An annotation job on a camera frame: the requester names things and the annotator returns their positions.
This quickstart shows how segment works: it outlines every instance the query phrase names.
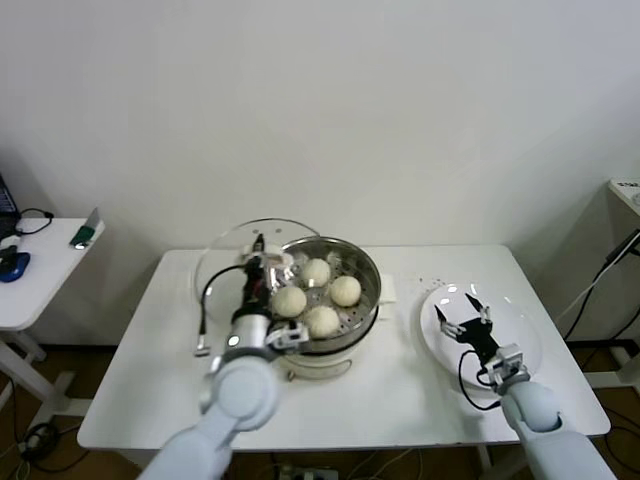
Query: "wire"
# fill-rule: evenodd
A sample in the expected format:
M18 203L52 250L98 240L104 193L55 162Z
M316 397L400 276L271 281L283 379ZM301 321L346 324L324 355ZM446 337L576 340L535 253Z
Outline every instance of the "wire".
M616 338L618 338L620 335L622 335L622 333L629 328L631 325L633 325L633 323L638 319L638 317L640 316L640 306L638 306L638 309L636 310L636 313L634 313L633 317L631 317L631 320L629 320L624 327L622 327L620 330L618 330L618 333L616 333L615 335L613 335L610 340L615 340Z
M417 450L418 461L420 462L420 469L418 470L418 478L416 480L422 480L422 474L424 473L424 464L422 463L422 450Z
M207 297L210 295L211 292L209 292L209 288L211 287L211 284L220 276L224 275L227 272L230 272L232 270L239 270L244 268L244 265L232 265L231 267L227 267L227 268L223 268L222 270L220 270L218 273L216 273L215 275L213 275L209 281L207 282L207 284L204 286L204 288L202 289L202 294L200 295L200 329L198 331L199 335L205 335L207 333L207 308L206 308L206 301L207 301Z
M493 410L494 408L498 408L500 406L500 400L496 400L491 405L487 405L486 407L482 406L482 405L478 405L473 400L471 400L471 397L469 397L469 394L464 389L464 382L462 381L462 362L464 360L464 357L466 357L470 353L473 353L476 356L478 355L475 352L475 350L467 350L466 352L464 352L460 356L460 362L458 363L458 384L460 385L460 390L462 391L462 394L464 395L464 398L467 399L467 402L469 402L473 408L475 408L476 410L480 410L481 412L488 412L489 410Z
M480 378L480 375L485 375L486 373L487 373L487 370L486 370L486 369L484 369L484 368L481 368L480 370L478 370L478 371L476 372L476 380L477 380L477 381L478 381L478 383L479 383L480 385L482 385L483 387L493 387L493 385L492 385L491 383L489 383L489 382L485 382L484 380L482 380L482 379Z
M576 319L571 324L571 327L569 327L569 330L567 331L567 333L565 333L564 336L562 337L563 340L566 341L567 338L569 338L569 335L571 335L573 333L573 330L578 325L578 322L580 321L580 319L582 318L582 314L584 313L584 309L587 308L587 304L589 303L589 299L591 298L591 294L593 293L593 290L594 290L596 284L598 283L598 281L600 280L600 276L604 273L605 269L606 269L606 264L603 265L600 268L600 270L598 271L598 273L596 273L596 276L593 277L593 281L591 282L591 285L589 286L589 291L587 293L587 296L584 297L584 300L582 301L582 305L580 305L580 310L578 311L578 315L576 315ZM560 315L558 317L558 320L560 320L563 316L564 316L564 314Z
M351 480L351 477L353 477L355 475L355 473L362 468L365 464L369 463L369 461L371 461L373 459L373 457L375 457L378 454L378 452L373 452L371 455L369 455L367 458L365 458L363 461L361 461L358 465L356 465L354 467L353 470L351 470L351 473L349 473L349 475L347 475L347 480Z
M40 208L26 208L26 209L24 209L24 210L22 210L20 212L20 215L24 215L27 212L38 212L38 213L42 214L42 216L47 219L47 223L45 223L41 227L36 228L35 230L30 230L28 232L25 232L24 230L19 230L19 229L16 228L16 233L18 235L20 235L20 236L34 235L36 233L39 233L42 230L44 230L45 228L47 228L49 225L51 225L51 223L53 222L54 215L51 212L47 212L47 211L42 210Z
M611 448L611 445L609 444L609 435L612 432L616 431L616 430L630 433L631 435L636 437L638 440L640 440L640 435L637 432L634 432L633 430L631 430L631 429L629 429L627 427L617 427L616 426L616 427L611 427L611 430L609 431L609 433L607 433L604 436L604 444L607 446L607 450L609 450L609 453L615 459L615 461L618 462L620 465L622 465L627 470L629 470L630 472L633 472L633 473L636 473L636 474L640 474L640 468L632 467L628 463L626 463L623 460L621 460L620 457L618 457L618 455L616 455L616 453L613 451L613 448Z
M26 480L31 472L32 466L36 470L40 470L45 473L66 472L67 470L75 467L78 463L84 460L84 458L89 455L89 453L91 453L89 450L87 450L79 458L64 467L49 468L38 465L38 463L36 463L38 460L46 458L56 448L56 446L58 445L58 441L60 440L60 437L62 437L62 435L66 435L67 433L78 430L80 428L80 424L74 425L60 432L55 425L52 425L50 423L39 423L30 428L29 431L23 436L23 438L20 439L20 435L18 435L18 401L16 397L16 384L11 377L9 377L9 382L11 383L11 394L13 397L13 436L16 444L24 443L24 450L20 452L20 458L23 460L23 462L29 465L27 473L22 478L18 477L18 474L22 471L22 464L20 464L14 470L14 472L16 473L16 478L18 480ZM33 437L37 437L39 440L36 443L35 447L30 447L29 445L31 444L31 442L29 440Z
M90 453L91 451L87 450L82 455L80 455L77 459L71 462L69 465L66 465L64 467L59 467L59 468L43 467L42 465L38 465L36 462L32 462L32 465L33 465L33 468L35 468L36 470L40 470L41 472L44 472L44 473L62 473L62 472L71 470L73 467L79 464L82 460L84 460L87 457L87 455L89 455Z
M20 437L18 435L18 400L16 399L16 384L13 378L9 377L11 383L11 396L13 397L13 439L16 443L20 443Z
M609 260L605 261L604 265L602 266L602 268L600 269L600 271L598 272L598 274L595 276L595 278L593 279L593 282L591 282L591 285L589 285L587 288L585 288L582 292L580 292L580 294L567 306L567 308L565 308L562 313L556 318L556 322L558 320L560 320L561 318L563 318L567 313L569 313L569 311L573 308L573 306L578 303L578 301L584 296L587 295L587 298L585 298L585 301L582 303L582 307L580 308L580 313L578 313L578 318L576 318L576 320L574 320L573 325L571 325L571 328L569 329L569 331L566 333L566 335L563 337L565 340L569 337L569 335L571 335L571 333L573 332L573 329L576 327L576 325L578 324L578 321L580 320L580 317L582 316L582 312L584 312L584 309L587 305L587 302L589 300L588 297L591 296L591 292L593 291L593 287L595 287L597 285L597 283L602 279L602 277L604 277L604 275L609 271L609 269L611 267L613 267L616 263L618 263L618 260L620 260L622 257L624 257L627 252L633 247L633 244L636 242L636 240L638 240L638 238L640 238L640 231L638 233L636 233L633 238L631 238L631 240L629 240L625 246L622 248L622 250L620 250L620 253L618 254L618 256L613 259L613 261L609 262Z
M74 425L73 427L69 427L69 428L65 428L64 430L60 430L60 436L62 435L66 435L67 433L71 433L75 430L80 430L80 427L82 426L82 423L79 423L77 425Z
M613 408L609 408L609 407L602 407L604 408L607 412L611 412L614 415L617 415L618 417L622 418L623 420L629 422L631 425L633 425L634 427L636 427L638 430L640 430L640 424L637 422L634 422L633 420L631 420L629 417L627 417L626 415L621 414L620 412L616 412Z
M276 459L276 454L270 452L269 458L271 459L271 463L273 464L273 480L278 480L278 478L280 477L280 468L278 468L278 460Z
M13 445L11 445L9 448L7 448L4 452L0 453L0 460L2 460L4 457L6 457L7 455L9 455L9 453L11 453L11 450L13 450L14 448L16 448L18 446L17 443L14 443Z
M22 467L26 465L27 472L24 475L21 475ZM29 475L31 474L31 464L27 461L22 461L18 468L16 469L16 480L27 480Z
M375 477L378 477L382 472L384 472L384 470L385 470L389 465L391 465L392 463L397 462L397 461L398 461L398 460L400 460L402 457L404 457L404 456L406 456L406 455L410 454L412 451L413 451L413 449L412 449L412 448L409 448L409 449L405 450L404 452L402 452L400 455L396 455L396 456L395 456L395 457L393 457L391 460L389 460L387 463L385 463L384 465L382 465L382 467L380 467L380 469L379 469L376 473L374 473L374 474L372 475L372 477L374 477L374 478L375 478Z

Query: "white plate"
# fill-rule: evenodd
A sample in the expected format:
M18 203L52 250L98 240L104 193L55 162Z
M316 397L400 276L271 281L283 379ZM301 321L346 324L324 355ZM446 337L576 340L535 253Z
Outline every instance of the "white plate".
M493 321L491 336L500 346L517 343L522 349L524 364L533 376L542 361L542 346L537 332L531 326L527 315L511 300L499 295L491 289L474 283L457 283L445 285L434 290L425 300L420 313L420 326L429 350L438 362L452 375L458 376L460 356L471 349L471 345L460 344L446 337L440 331L435 305L444 313L447 320L459 324L477 318L478 312L473 308L465 293L477 298L484 306L491 307L490 316ZM476 380L476 372L480 362L475 355L468 355L462 365L462 379L468 385L482 387Z

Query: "floor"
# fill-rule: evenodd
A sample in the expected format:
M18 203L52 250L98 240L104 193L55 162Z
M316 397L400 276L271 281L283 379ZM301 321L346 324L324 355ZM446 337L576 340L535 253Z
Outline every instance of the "floor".
M574 352L579 363L593 352L592 349L580 349ZM109 366L112 355L110 353L88 353L78 351L52 351L47 360L35 364L37 369L49 380L55 379L62 370L74 370L77 377L69 390L74 397L91 397L97 390L100 380ZM591 358L586 368L587 371L604 371L615 368L615 361L606 350L599 350ZM7 378L0 374L0 389L4 388ZM600 390L598 398L604 406L612 408L634 421L640 423L640 399L632 389ZM19 434L24 432L30 419L38 409L39 402L29 395L21 387L17 391L17 420ZM612 425L620 425L634 429L624 420L610 415ZM55 421L61 429L68 428L79 423L79 419L57 418ZM0 455L5 448L13 442L13 410L11 401L0 411ZM602 438L593 440L596 447L602 452L616 476L620 479L640 479L639 474L634 474L621 467L611 458L604 446ZM616 431L611 434L610 444L619 458L630 465L640 469L640 460L637 452L640 451L640 438L636 438L625 431ZM501 458L516 446L491 447L490 454L494 460ZM66 465L83 453L76 443L75 433L65 435L56 450L42 466L56 468ZM277 453L277 454L237 454L228 470L227 478L272 480L274 478L274 464L294 464L296 466L327 466L340 472L340 478L346 479L354 467L371 457L374 452L322 452L322 453ZM405 453L404 450L385 450L377 452L361 468L352 475L350 480L369 479L389 460ZM12 450L5 457L0 458L0 480L15 478L14 469L19 465L20 459L16 450ZM109 452L91 452L84 460L72 469L57 474L47 474L35 469L31 470L30 480L55 477L63 480L86 479L119 479L127 480L136 478L140 470L117 454ZM435 448L416 449L405 453L394 463L391 463L379 474L379 478L392 479L473 479L480 474L480 466L476 450L473 448ZM528 469L520 472L515 478L533 478Z

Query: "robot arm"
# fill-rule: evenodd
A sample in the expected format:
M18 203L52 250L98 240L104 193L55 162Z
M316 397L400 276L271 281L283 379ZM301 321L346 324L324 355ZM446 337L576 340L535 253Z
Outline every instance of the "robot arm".
M234 313L225 352L213 360L200 398L203 417L173 436L142 473L142 480L214 480L231 461L231 442L238 432L262 427L275 413L279 383L270 362L277 350L286 351L308 340L307 330L295 324L270 332L269 265L279 255L265 251L262 235L247 252L243 269L247 281L242 306ZM207 355L202 335L196 356Z
M589 439L568 422L548 388L535 382L517 383L501 403L537 479L616 478Z
M245 356L208 377L211 403L192 428L172 437L140 476L142 480L215 480L231 461L231 442L238 432L267 423L279 400L278 380L269 363Z
M447 321L436 307L441 331L478 354L481 373L501 398L502 411L522 442L534 476L540 480L613 480L615 475L587 437L562 413L553 392L530 381L517 345L500 347L491 337L489 307L467 295L480 317L460 325Z

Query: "steamed bun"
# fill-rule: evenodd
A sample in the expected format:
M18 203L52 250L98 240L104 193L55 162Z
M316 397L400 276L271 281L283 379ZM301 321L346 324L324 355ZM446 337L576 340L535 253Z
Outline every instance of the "steamed bun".
M330 277L329 264L320 258L309 260L302 269L302 280L308 287L324 287Z
M307 306L307 296L298 287L284 287L271 300L273 310L284 318L297 317Z
M338 314L333 308L325 306L312 308L305 315L304 323L309 327L311 338L326 338L340 328Z
M360 300L362 287L360 287L360 282L354 277L343 276L336 278L331 284L329 293L331 300L333 300L336 305L350 307Z

